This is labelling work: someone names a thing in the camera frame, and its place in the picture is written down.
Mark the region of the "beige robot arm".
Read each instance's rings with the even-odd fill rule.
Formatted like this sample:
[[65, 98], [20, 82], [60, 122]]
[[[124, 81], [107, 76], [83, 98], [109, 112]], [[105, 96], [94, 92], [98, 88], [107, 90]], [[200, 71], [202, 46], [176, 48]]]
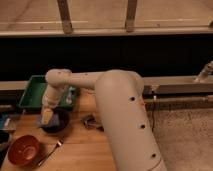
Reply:
[[117, 171], [168, 171], [143, 102], [143, 78], [134, 71], [73, 73], [51, 69], [45, 75], [42, 123], [48, 124], [71, 86], [95, 91], [95, 100]]

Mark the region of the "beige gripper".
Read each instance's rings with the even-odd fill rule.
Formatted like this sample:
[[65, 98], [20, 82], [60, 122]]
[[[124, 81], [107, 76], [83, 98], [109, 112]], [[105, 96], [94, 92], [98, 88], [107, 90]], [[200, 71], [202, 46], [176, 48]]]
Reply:
[[42, 110], [56, 108], [64, 92], [64, 87], [47, 85], [42, 97]]

